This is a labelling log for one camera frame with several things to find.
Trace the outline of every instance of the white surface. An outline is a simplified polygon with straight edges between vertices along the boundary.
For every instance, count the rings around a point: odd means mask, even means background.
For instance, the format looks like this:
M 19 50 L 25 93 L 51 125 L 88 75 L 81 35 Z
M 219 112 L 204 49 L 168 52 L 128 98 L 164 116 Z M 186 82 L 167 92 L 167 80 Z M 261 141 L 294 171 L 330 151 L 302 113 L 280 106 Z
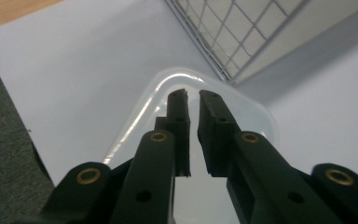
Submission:
M 58 184 L 103 161 L 159 71 L 214 76 L 163 0 L 68 0 L 0 27 L 0 77 Z
M 105 163 L 114 168 L 131 159 L 142 136 L 154 129 L 156 117 L 165 117 L 167 96 L 186 89 L 190 126 L 191 177 L 175 180 L 174 217 L 176 223 L 239 223 L 229 198 L 225 178 L 208 175 L 197 137 L 200 113 L 200 90 L 215 91 L 243 130 L 264 134 L 271 143 L 278 140 L 277 127 L 269 112 L 221 81 L 184 68 L 161 71 L 151 80 L 126 125 L 116 137 Z
M 358 14 L 239 89 L 277 120 L 291 165 L 309 174 L 332 162 L 358 174 Z

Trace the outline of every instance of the black object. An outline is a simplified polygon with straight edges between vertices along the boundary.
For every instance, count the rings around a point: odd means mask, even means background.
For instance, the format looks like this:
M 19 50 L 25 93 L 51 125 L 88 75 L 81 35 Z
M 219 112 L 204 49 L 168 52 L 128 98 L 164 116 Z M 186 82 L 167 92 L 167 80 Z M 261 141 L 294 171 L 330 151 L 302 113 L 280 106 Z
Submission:
M 358 223 L 358 175 L 291 167 L 261 134 L 241 132 L 220 95 L 200 92 L 199 140 L 208 172 L 227 177 L 241 223 Z
M 174 223 L 174 180 L 189 176 L 185 90 L 168 97 L 135 157 L 111 171 L 97 162 L 71 170 L 42 212 L 19 224 Z M 244 223 L 358 223 L 358 175 L 335 164 L 311 175 L 291 167 L 258 133 L 242 132 L 220 95 L 200 92 L 198 137 L 207 170 L 226 177 Z

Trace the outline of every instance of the wire basket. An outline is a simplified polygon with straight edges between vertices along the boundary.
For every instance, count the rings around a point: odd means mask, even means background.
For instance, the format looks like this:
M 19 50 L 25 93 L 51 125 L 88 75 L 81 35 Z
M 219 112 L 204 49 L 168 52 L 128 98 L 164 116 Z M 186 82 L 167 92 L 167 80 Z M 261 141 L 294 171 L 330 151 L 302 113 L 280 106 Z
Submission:
M 309 0 L 167 0 L 215 73 L 228 83 Z

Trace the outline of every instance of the carpeted floor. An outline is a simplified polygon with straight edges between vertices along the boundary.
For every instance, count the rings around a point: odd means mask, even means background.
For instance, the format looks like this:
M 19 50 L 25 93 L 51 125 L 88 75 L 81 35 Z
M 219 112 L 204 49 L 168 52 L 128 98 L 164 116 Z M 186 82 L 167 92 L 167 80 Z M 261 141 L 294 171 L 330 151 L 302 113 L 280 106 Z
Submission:
M 52 190 L 0 79 L 0 224 L 37 213 Z

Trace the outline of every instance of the white plastic tray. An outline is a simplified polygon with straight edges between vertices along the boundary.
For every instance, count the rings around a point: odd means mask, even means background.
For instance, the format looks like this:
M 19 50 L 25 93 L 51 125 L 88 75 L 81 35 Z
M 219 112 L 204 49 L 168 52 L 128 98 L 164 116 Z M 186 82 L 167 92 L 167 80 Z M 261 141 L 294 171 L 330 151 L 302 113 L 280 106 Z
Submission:
M 239 223 L 227 193 L 226 179 L 212 178 L 206 170 L 197 138 L 199 91 L 208 90 L 220 94 L 242 130 L 261 133 L 273 144 L 277 143 L 278 131 L 274 119 L 262 105 L 220 81 L 184 68 L 158 74 L 150 82 L 119 136 L 115 138 L 104 163 L 115 168 L 132 158 L 142 135 L 153 130 L 156 117 L 166 116 L 168 94 L 179 89 L 186 89 L 188 94 L 192 176 L 176 178 L 176 223 Z

